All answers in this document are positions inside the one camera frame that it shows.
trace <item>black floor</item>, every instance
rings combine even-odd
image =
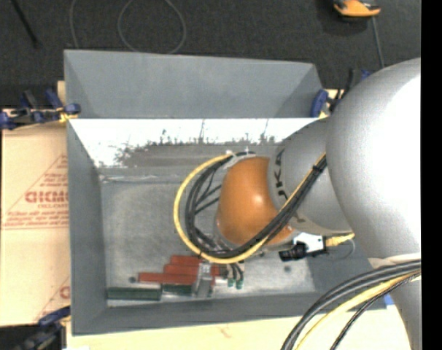
[[[325,88],[344,87],[350,69],[421,56],[421,0],[377,0],[380,16],[365,23],[343,22],[324,0],[17,1],[41,47],[0,0],[0,108],[62,79],[73,47],[304,61]],[[0,329],[0,349],[31,331]]]

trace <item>black connector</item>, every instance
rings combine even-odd
[[[292,249],[279,252],[279,257],[283,262],[289,262],[290,260],[300,260],[307,255],[307,250],[307,245],[299,242],[294,245]]]

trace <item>red object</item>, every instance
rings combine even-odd
[[[197,280],[200,263],[202,263],[202,259],[196,256],[172,255],[170,263],[164,266],[163,273],[142,272],[139,274],[139,281],[192,285]],[[220,268],[217,265],[213,265],[211,269],[211,275],[213,276],[212,285],[214,285],[214,277],[219,276],[219,274]]]
[[[190,255],[172,255],[169,260],[170,265],[196,265],[198,266],[202,260]]]

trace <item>yellow cable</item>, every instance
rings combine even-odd
[[[342,236],[332,236],[326,239],[325,245],[328,247],[341,245],[343,242],[354,238],[355,234],[349,233]]]
[[[179,205],[180,201],[182,199],[182,195],[185,191],[185,188],[189,185],[189,183],[192,181],[192,179],[200,173],[205,168],[208,168],[211,165],[214,165],[216,162],[220,162],[221,160],[224,160],[233,154],[227,154],[227,155],[220,155],[218,157],[214,157],[211,160],[207,160],[206,162],[199,165],[199,167],[195,168],[182,182],[182,184],[179,187],[179,190],[177,190],[176,198],[174,200],[174,206],[173,206],[173,218],[174,218],[174,225],[176,227],[177,233],[179,234],[179,237],[184,241],[184,244],[187,245],[187,247],[192,250],[192,252],[196,253],[200,257],[208,260],[209,262],[213,263],[219,263],[219,264],[231,264],[231,263],[237,263],[242,260],[247,259],[248,257],[252,256],[259,248],[262,247],[262,245],[268,240],[268,236],[258,241],[256,244],[252,245],[252,247],[248,250],[246,250],[244,253],[237,255],[235,257],[229,257],[229,258],[219,258],[219,257],[213,257],[205,252],[202,252],[192,241],[187,237],[185,234],[180,219],[179,219]],[[317,160],[317,163],[323,159],[325,154],[323,153],[319,159]],[[307,175],[304,176],[301,183],[295,188],[292,195],[287,199],[287,201],[284,203],[284,205],[281,207],[281,210],[291,201],[291,199],[294,197],[297,191],[302,187],[303,183],[305,182],[306,178],[311,174],[313,169],[310,169]]]
[[[326,315],[324,315],[318,322],[316,322],[312,328],[302,337],[302,339],[297,343],[295,350],[300,350],[303,348],[304,343],[317,331],[319,327],[323,327],[327,322],[329,322],[331,319],[335,318],[336,316],[350,310],[351,308],[354,308],[355,306],[364,303],[365,301],[377,296],[378,294],[382,293],[386,289],[392,287],[394,284],[397,284],[399,281],[402,281],[404,279],[407,279],[409,276],[414,275],[414,273],[407,273],[406,275],[391,279],[389,281],[386,281],[384,283],[381,283],[377,285],[376,287],[371,287],[370,289],[367,289],[366,291],[354,296],[352,299],[342,303],[340,306],[335,308],[334,310],[330,311]]]

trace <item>cardboard sheet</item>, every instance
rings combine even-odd
[[[64,102],[65,87],[57,84]],[[2,132],[0,327],[70,304],[66,124]]]

